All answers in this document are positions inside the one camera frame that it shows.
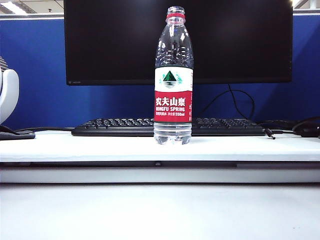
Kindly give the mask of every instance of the desk surface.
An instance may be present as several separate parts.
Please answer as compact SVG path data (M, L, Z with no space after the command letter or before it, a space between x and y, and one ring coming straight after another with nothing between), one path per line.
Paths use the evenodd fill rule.
M1 240L319 240L320 186L0 186Z
M152 137L72 136L37 132L35 139L0 141L0 162L80 161L320 161L320 139L292 134L192 137L159 145Z

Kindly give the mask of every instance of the monitor screen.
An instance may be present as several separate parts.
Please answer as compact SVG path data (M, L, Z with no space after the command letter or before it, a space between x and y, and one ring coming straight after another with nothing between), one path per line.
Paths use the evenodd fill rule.
M185 9L194 83L290 82L290 0L65 0L68 85L153 85L168 7Z

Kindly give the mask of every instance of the green triangle logo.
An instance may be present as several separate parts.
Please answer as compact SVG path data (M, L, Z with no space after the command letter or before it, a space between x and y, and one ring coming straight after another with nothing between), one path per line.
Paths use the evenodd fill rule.
M172 74L172 72L169 71L167 73L167 75L164 77L163 81L164 82L169 82L169 81L171 82L171 81L177 81L177 80L176 80L175 76Z

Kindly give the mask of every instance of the bottle label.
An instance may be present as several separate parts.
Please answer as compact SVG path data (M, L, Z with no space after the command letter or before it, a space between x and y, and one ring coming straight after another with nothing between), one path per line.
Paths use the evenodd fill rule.
M155 122L191 123L193 72L177 66L155 69Z

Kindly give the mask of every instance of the bottle neck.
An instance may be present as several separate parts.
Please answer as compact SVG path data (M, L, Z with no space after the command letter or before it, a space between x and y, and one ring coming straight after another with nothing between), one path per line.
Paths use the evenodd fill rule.
M168 17L165 21L169 26L174 25L177 27L182 27L185 24L186 19L180 16L171 16L171 17Z

